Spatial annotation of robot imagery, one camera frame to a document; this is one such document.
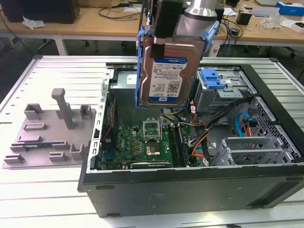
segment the floor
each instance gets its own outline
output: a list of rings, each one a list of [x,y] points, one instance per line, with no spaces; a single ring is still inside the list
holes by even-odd
[[[0,51],[0,102],[4,96],[10,91],[12,86],[22,74],[24,69],[31,61],[33,54],[38,53],[38,47],[43,44],[39,39],[22,39],[24,44],[31,51],[26,50],[23,45],[17,40],[15,41],[15,48],[13,50]],[[105,56],[135,56],[136,49],[134,42],[125,42],[122,48],[120,41],[99,41],[99,52],[96,53],[92,41],[89,41],[90,46],[85,46],[85,41],[82,40],[68,40],[66,42],[67,49],[70,55],[105,55]],[[223,51],[219,54],[220,57],[225,57],[228,47],[223,47]],[[297,48],[296,50],[302,52],[295,52],[294,58],[290,57],[290,51],[284,47],[270,48],[267,57],[277,58],[296,78],[304,70],[304,48]],[[255,46],[235,46],[231,57],[256,57],[259,48]],[[56,45],[53,43],[42,51],[43,55],[58,55]],[[304,76],[301,77],[301,83],[304,84]]]

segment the aluminum extrusion table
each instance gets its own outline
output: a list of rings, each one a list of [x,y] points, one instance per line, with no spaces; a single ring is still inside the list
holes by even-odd
[[[66,90],[72,108],[97,108],[105,63],[136,63],[135,57],[58,57],[34,59],[0,104],[0,157],[9,152],[27,103],[57,109],[50,91]],[[205,58],[202,63],[250,64],[304,130],[304,88],[279,63],[267,58]],[[124,218],[97,216],[86,193],[77,192],[80,167],[0,169],[0,227],[303,227],[304,190],[273,209],[216,211]]]

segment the motherboard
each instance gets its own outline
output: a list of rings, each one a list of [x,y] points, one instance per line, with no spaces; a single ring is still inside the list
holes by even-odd
[[[164,126],[156,120],[119,126],[115,150],[104,154],[103,164],[107,170],[186,167],[191,137],[188,126]]]

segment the green circuit board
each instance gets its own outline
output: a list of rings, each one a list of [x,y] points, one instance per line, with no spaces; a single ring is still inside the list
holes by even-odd
[[[155,129],[146,128],[146,135],[156,133]],[[190,130],[187,126],[182,127],[182,133],[185,142],[190,140]],[[114,162],[168,162],[173,167],[167,126],[161,129],[161,135],[161,140],[145,141],[142,125],[119,127]],[[159,152],[159,155],[148,155],[149,152]]]
[[[147,156],[146,146],[143,139],[143,127],[123,126],[119,128],[118,145],[115,153],[116,162],[171,162],[167,129],[163,130],[162,140],[159,140],[160,155]]]

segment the hard drive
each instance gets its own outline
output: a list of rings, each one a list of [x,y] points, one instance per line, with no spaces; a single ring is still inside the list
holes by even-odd
[[[143,42],[138,106],[186,106],[205,42],[166,38],[164,58],[150,57],[153,38]]]

